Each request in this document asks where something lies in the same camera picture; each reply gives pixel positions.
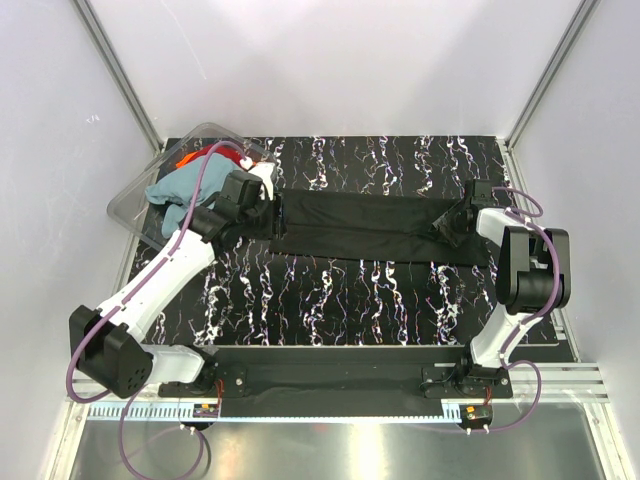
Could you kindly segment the black t shirt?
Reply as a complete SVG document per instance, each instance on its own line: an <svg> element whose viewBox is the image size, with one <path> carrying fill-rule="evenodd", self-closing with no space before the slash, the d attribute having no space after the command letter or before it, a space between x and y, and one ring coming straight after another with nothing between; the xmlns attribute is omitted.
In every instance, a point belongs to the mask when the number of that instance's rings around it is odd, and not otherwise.
<svg viewBox="0 0 640 480"><path fill-rule="evenodd" d="M346 192L282 191L283 235L278 254L486 268L489 250L477 234L453 247L432 227L454 199Z"/></svg>

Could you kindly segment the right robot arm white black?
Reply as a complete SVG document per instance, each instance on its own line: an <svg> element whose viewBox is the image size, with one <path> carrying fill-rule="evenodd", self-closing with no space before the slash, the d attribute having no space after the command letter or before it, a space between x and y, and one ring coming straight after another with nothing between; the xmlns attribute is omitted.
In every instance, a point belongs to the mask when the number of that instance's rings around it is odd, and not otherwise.
<svg viewBox="0 0 640 480"><path fill-rule="evenodd" d="M570 298L568 232L537 225L534 220L543 214L537 201L532 202L534 212L497 206L496 191L524 194L486 180L471 180L462 199L433 222L439 241L457 248L475 234L499 248L499 259L495 309L449 372L439 379L423 378L420 389L427 398L480 398L507 385L510 356L517 344Z"/></svg>

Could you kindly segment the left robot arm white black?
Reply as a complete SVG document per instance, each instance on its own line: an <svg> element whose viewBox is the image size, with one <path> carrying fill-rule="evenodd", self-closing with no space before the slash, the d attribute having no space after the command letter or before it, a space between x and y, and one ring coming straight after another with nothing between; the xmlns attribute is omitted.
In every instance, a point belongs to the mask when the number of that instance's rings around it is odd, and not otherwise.
<svg viewBox="0 0 640 480"><path fill-rule="evenodd" d="M81 372L107 393L131 397L147 384L180 383L196 396L215 386L206 365L210 353L194 346L151 345L152 324L177 294L240 239L271 239L277 233L280 198L271 162L235 170L221 191L189 211L156 257L132 281L97 308L79 306L69 318L70 397L81 402L73 375Z"/></svg>

